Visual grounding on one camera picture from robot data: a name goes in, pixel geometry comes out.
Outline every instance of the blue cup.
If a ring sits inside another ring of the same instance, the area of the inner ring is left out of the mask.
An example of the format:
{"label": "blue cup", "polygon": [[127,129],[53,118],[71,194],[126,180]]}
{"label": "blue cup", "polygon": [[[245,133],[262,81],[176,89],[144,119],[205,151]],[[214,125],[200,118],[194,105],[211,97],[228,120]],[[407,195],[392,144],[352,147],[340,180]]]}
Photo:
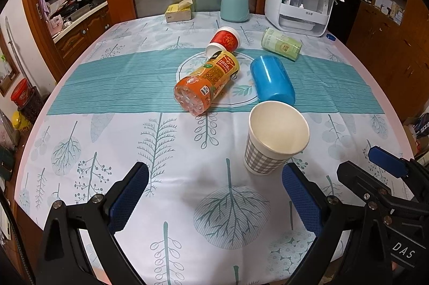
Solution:
{"label": "blue cup", "polygon": [[261,102],[280,101],[291,106],[295,104],[295,90],[277,57],[259,56],[250,64],[250,72]]}

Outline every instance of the tissue box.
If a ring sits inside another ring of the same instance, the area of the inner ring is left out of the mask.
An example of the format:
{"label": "tissue box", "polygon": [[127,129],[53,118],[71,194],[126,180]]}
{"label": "tissue box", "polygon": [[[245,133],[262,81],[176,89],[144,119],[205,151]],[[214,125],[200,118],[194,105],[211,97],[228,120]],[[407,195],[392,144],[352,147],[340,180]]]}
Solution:
{"label": "tissue box", "polygon": [[165,12],[165,20],[167,22],[189,21],[192,18],[190,6],[192,0],[182,0],[178,4],[172,4]]}

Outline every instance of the blue gripper pad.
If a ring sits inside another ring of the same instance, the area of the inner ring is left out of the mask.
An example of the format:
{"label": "blue gripper pad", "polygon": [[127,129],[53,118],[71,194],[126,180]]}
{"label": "blue gripper pad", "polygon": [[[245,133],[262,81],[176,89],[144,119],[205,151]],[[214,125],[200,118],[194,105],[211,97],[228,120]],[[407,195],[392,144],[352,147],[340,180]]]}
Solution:
{"label": "blue gripper pad", "polygon": [[371,163],[381,167],[396,178],[406,177],[408,175],[408,170],[404,161],[378,146],[372,147],[369,150],[368,159]]}
{"label": "blue gripper pad", "polygon": [[323,229],[321,210],[289,164],[283,168],[282,182],[306,230],[319,236]]}
{"label": "blue gripper pad", "polygon": [[124,229],[148,182],[149,170],[142,164],[110,208],[110,233]]}

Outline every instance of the floral tablecloth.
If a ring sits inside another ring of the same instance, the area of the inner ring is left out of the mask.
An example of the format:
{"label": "floral tablecloth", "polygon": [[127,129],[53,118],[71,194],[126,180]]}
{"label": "floral tablecloth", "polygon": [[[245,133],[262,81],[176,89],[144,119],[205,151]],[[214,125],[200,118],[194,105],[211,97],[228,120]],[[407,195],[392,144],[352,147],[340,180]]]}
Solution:
{"label": "floral tablecloth", "polygon": [[[240,72],[195,118],[175,102],[173,87],[205,60],[205,46],[224,25],[240,33]],[[19,169],[19,205],[43,228],[53,201],[86,202],[143,161],[149,185],[115,238],[147,284],[263,284],[289,277],[315,236],[305,230],[280,170],[260,177],[243,164],[248,114],[258,102],[249,66],[271,54],[260,45],[269,26],[260,15],[234,24],[207,12],[187,22],[155,16],[112,27],[72,66],[38,118]],[[385,115],[356,62],[350,64],[339,42],[289,35],[303,43],[301,56],[280,58],[297,94],[295,107],[310,126],[308,147],[290,162],[345,203],[362,204],[336,178],[346,160],[410,198],[401,180],[368,160],[374,145],[397,156],[409,148],[401,149],[391,123],[398,120]],[[89,237],[83,238],[100,268]],[[335,257],[346,242],[344,234]]]}

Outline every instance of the plastic bottle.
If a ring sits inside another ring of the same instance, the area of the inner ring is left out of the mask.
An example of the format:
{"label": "plastic bottle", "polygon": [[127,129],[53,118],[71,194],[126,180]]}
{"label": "plastic bottle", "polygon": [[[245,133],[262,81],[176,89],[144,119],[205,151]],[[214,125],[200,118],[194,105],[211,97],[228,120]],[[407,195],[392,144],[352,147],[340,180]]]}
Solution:
{"label": "plastic bottle", "polygon": [[198,116],[210,107],[216,96],[239,70],[239,62],[233,54],[219,51],[176,84],[174,97],[185,111]]}

